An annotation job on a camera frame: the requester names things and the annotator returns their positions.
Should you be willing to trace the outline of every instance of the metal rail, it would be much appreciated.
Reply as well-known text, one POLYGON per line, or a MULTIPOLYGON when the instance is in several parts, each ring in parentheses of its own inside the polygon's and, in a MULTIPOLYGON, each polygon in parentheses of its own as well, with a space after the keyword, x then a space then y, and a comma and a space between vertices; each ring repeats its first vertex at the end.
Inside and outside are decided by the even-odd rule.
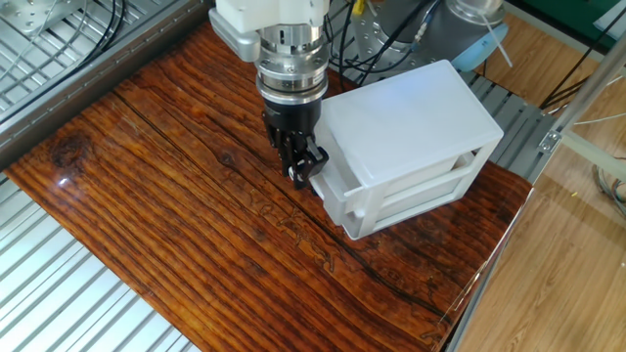
POLYGON ((0 173, 2 351, 199 351, 0 173))
MULTIPOLYGON (((111 0, 89 0, 53 24, 0 81, 0 170, 26 153, 126 76, 206 21, 202 0, 127 0, 121 32, 89 66, 69 76, 111 19, 111 0)), ((0 74, 27 39, 0 20, 0 74)))

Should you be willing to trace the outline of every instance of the white drawer unit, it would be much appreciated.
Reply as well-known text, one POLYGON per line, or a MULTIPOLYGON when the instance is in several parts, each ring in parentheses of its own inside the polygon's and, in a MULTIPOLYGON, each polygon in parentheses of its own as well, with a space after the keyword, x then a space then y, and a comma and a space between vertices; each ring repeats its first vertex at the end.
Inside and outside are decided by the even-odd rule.
POLYGON ((461 198, 503 132, 449 62, 329 98, 311 184, 353 240, 461 198))

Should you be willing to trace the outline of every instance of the wooden floor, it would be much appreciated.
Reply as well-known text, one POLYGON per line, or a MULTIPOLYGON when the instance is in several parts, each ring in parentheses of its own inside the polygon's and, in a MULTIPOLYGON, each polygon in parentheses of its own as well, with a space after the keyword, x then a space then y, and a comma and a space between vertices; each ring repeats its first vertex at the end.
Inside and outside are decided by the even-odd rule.
MULTIPOLYGON (((580 53, 509 16, 505 47, 487 77, 539 105, 580 53)), ((591 72, 587 62, 576 78, 591 72)), ((626 79, 588 111, 595 119, 626 111, 626 79)), ((626 118, 576 126, 610 154, 626 156, 626 118)), ((625 351, 626 220, 594 185, 591 163, 561 147, 536 183, 478 305, 460 351, 625 351)))

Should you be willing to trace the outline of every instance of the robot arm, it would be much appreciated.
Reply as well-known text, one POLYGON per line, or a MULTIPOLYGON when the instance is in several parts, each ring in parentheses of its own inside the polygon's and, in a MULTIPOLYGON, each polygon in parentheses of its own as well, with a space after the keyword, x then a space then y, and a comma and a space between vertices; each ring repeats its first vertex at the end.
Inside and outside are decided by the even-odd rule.
POLYGON ((329 0, 217 0, 209 12, 220 38, 257 67, 268 137, 297 189, 328 160, 313 135, 328 89, 328 10, 329 0))

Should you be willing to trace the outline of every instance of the wooden tabletop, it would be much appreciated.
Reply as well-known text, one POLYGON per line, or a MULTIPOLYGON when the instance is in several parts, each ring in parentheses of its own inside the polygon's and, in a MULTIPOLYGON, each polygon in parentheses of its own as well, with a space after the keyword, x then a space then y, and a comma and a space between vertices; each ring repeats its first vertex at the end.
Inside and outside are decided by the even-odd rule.
POLYGON ((203 350, 440 348, 531 186, 487 163, 353 242, 281 176, 254 77, 207 23, 5 172, 203 350))

